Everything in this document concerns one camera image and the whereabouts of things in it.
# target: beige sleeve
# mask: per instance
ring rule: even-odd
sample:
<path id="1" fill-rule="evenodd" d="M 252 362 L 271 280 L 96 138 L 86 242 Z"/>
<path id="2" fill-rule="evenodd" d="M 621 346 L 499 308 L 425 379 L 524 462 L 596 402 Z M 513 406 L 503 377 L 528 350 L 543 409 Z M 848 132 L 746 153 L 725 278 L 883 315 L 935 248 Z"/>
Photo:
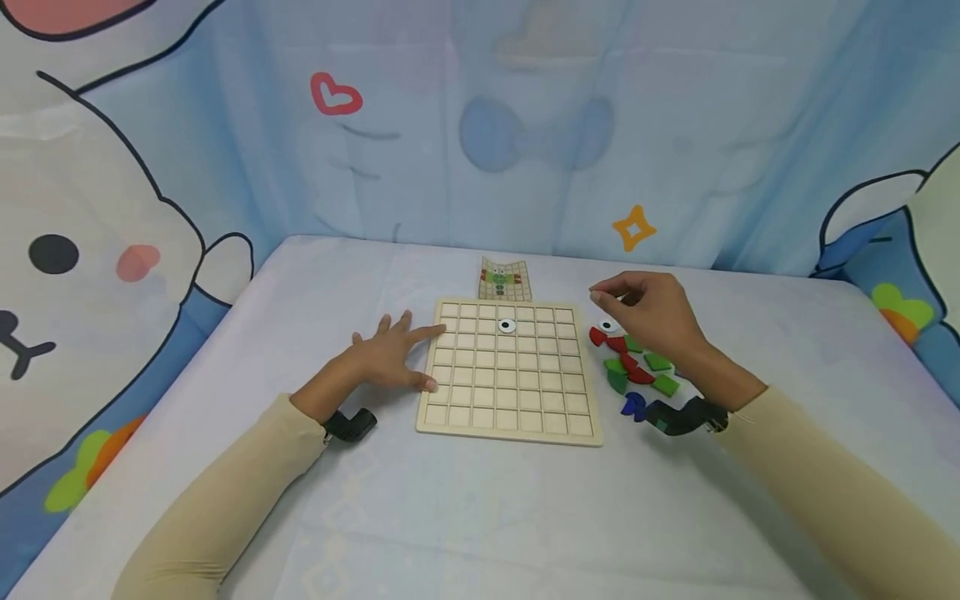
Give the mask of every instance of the beige sleeve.
<path id="1" fill-rule="evenodd" d="M 177 498 L 133 552 L 114 600 L 214 600 L 280 495 L 326 447 L 280 396 Z"/>
<path id="2" fill-rule="evenodd" d="M 716 438 L 864 598 L 960 598 L 960 547 L 782 392 L 767 390 Z"/>

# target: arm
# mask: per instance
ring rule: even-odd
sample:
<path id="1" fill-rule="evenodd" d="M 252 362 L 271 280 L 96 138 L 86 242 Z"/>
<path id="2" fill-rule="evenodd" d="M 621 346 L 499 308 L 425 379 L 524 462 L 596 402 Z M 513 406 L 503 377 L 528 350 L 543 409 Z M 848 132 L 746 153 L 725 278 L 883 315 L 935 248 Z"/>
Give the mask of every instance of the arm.
<path id="1" fill-rule="evenodd" d="M 326 447 L 326 422 L 362 382 L 430 389 L 436 382 L 403 364 L 413 344 L 444 327 L 410 331 L 404 313 L 390 328 L 330 361 L 260 419 L 177 498 L 134 551 L 113 600 L 214 600 L 217 589 L 280 495 Z"/>
<path id="2" fill-rule="evenodd" d="M 960 547 L 802 406 L 709 344 L 676 278 L 625 273 L 591 290 L 631 335 L 673 361 L 706 399 L 735 413 L 717 441 L 863 597 L 960 598 Z"/>

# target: cartoon eye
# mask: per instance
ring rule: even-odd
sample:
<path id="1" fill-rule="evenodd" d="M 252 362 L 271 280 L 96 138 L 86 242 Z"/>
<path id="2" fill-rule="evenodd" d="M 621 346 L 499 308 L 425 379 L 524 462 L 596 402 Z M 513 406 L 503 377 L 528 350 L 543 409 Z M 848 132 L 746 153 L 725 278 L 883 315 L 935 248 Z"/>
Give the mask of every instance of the cartoon eye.
<path id="1" fill-rule="evenodd" d="M 598 323 L 597 326 L 600 327 L 601 331 L 608 334 L 616 333 L 620 330 L 620 324 L 613 319 L 604 319 Z"/>
<path id="2" fill-rule="evenodd" d="M 80 250 L 70 239 L 47 233 L 30 243 L 30 262 L 47 275 L 63 275 L 80 262 Z"/>

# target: cartoon backdrop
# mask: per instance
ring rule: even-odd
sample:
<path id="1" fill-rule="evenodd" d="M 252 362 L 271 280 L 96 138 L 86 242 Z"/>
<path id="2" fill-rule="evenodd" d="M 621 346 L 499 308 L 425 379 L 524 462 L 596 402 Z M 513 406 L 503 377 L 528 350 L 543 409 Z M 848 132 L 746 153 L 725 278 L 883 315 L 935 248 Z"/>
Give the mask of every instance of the cartoon backdrop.
<path id="1" fill-rule="evenodd" d="M 294 233 L 844 278 L 960 402 L 953 0 L 0 10 L 0 596 Z"/>

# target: green puzzle piece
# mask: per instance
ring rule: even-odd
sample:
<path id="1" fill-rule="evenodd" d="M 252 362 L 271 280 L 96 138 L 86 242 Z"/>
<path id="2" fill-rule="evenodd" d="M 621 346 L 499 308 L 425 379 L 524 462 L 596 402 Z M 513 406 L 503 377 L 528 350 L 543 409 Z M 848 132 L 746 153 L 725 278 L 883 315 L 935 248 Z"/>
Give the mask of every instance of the green puzzle piece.
<path id="1" fill-rule="evenodd" d="M 624 336 L 624 341 L 627 342 L 627 351 L 628 352 L 643 352 L 643 346 L 638 344 L 636 340 L 629 335 Z"/>
<path id="2" fill-rule="evenodd" d="M 643 358 L 646 359 L 647 364 L 650 365 L 650 369 L 653 371 L 666 371 L 670 367 L 673 367 L 673 363 L 654 352 L 645 354 Z"/>
<path id="3" fill-rule="evenodd" d="M 657 379 L 650 384 L 653 389 L 667 397 L 673 397 L 680 389 L 680 384 L 671 379 L 669 375 L 657 375 Z"/>
<path id="4" fill-rule="evenodd" d="M 607 382 L 618 394 L 627 392 L 627 375 L 607 369 Z"/>
<path id="5" fill-rule="evenodd" d="M 607 368 L 608 372 L 613 371 L 621 375 L 627 374 L 627 370 L 624 369 L 623 363 L 620 362 L 619 358 L 608 358 L 607 360 L 603 361 L 603 364 L 604 367 Z"/>

